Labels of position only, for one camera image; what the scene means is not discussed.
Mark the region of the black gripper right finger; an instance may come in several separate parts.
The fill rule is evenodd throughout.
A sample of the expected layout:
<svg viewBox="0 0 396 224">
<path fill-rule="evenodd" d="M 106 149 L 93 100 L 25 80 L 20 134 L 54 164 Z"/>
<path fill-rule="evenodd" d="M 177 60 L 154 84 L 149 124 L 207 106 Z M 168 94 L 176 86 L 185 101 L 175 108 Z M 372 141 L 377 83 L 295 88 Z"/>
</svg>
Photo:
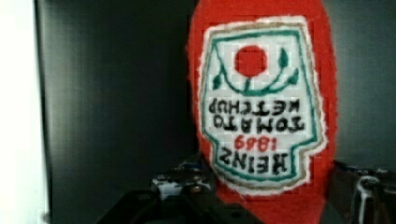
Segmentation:
<svg viewBox="0 0 396 224">
<path fill-rule="evenodd" d="M 323 224 L 396 224 L 395 173 L 336 161 Z"/>
</svg>

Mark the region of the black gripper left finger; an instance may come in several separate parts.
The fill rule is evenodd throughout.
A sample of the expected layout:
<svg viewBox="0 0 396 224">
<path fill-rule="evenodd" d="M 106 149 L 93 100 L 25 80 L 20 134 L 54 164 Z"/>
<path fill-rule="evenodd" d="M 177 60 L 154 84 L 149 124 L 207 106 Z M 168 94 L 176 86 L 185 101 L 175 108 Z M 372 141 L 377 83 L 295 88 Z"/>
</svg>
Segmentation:
<svg viewBox="0 0 396 224">
<path fill-rule="evenodd" d="M 263 224 L 238 203 L 216 194 L 215 175 L 202 155 L 157 174 L 151 188 L 126 193 L 97 224 Z"/>
</svg>

